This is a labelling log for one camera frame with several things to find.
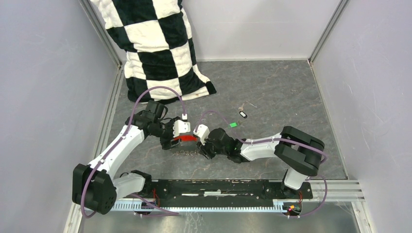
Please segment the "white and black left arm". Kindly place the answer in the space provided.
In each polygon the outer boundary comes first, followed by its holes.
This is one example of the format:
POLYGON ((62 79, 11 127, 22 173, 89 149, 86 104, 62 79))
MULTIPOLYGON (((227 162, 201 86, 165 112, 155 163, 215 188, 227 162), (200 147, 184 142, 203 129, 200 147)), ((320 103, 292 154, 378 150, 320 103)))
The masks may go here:
POLYGON ((182 116, 163 123, 168 112, 164 104, 149 101, 140 112, 132 111, 118 136, 109 146, 87 165, 78 164, 72 176, 72 201, 80 205, 85 218, 96 213, 107 214, 116 200, 138 194, 141 198, 153 196, 153 201, 146 205, 159 208, 159 196, 156 194, 151 175, 133 170, 115 178, 120 165, 130 153, 148 136, 160 139, 161 145, 173 147, 179 144, 179 130, 190 130, 187 123, 187 112, 182 116))

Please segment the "green tagged key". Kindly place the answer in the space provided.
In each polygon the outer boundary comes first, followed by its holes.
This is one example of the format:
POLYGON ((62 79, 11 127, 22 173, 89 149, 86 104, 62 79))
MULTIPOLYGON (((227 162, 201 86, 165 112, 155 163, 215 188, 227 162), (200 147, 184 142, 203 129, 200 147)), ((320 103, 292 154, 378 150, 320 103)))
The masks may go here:
POLYGON ((228 124, 228 128, 236 128, 236 127, 238 127, 238 126, 240 126, 240 125, 241 125, 241 122, 240 122, 240 121, 231 122, 231 123, 228 124))

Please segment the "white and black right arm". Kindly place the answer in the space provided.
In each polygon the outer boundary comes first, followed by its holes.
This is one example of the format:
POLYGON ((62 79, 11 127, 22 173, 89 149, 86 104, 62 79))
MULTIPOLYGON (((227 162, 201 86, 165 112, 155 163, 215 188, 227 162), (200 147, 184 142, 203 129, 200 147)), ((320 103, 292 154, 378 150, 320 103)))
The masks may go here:
POLYGON ((208 159, 224 155, 235 163, 263 158, 283 161, 290 167, 280 186, 287 198, 295 197, 307 178, 317 176, 320 164, 327 159, 323 141, 292 126, 260 139, 234 139, 222 128, 209 130, 203 124, 196 127, 193 134, 199 140, 199 153, 208 159))

